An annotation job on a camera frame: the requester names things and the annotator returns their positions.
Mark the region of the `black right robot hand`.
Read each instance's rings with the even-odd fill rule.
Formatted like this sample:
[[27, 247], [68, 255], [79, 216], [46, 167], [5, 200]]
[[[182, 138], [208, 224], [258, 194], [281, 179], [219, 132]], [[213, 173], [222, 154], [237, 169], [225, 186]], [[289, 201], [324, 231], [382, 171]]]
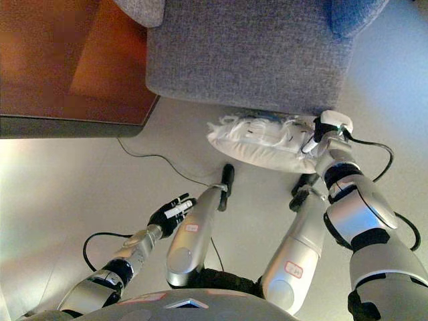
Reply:
[[323, 136], [329, 132], [344, 131], [352, 133], [353, 121], [345, 114], [334, 110], [325, 110], [314, 120], [315, 129], [310, 140], [302, 145], [301, 151], [304, 154], [311, 152], [322, 140]]

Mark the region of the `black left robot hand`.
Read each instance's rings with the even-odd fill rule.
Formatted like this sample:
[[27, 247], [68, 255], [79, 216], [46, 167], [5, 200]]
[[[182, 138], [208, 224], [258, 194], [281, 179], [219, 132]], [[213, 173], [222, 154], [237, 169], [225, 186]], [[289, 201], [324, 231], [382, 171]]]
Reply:
[[190, 197], [188, 193], [182, 194], [154, 212], [150, 216], [148, 225], [160, 227], [162, 231], [161, 237], [167, 238], [173, 234], [174, 230], [196, 203], [196, 198]]

